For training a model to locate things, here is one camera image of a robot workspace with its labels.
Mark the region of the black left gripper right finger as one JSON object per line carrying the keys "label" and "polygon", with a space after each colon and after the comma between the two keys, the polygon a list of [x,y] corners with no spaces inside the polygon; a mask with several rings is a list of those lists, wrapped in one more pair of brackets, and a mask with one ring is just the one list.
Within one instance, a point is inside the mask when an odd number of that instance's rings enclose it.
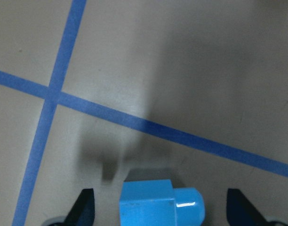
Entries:
{"label": "black left gripper right finger", "polygon": [[226,217],[230,226],[272,226],[240,189],[227,191]]}

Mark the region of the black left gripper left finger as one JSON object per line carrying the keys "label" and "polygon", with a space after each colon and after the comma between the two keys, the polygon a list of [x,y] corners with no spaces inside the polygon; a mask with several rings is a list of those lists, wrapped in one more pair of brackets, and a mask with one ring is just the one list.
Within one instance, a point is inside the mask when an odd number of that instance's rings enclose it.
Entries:
{"label": "black left gripper left finger", "polygon": [[92,226],[95,220],[94,189],[82,189],[64,220],[65,226]]}

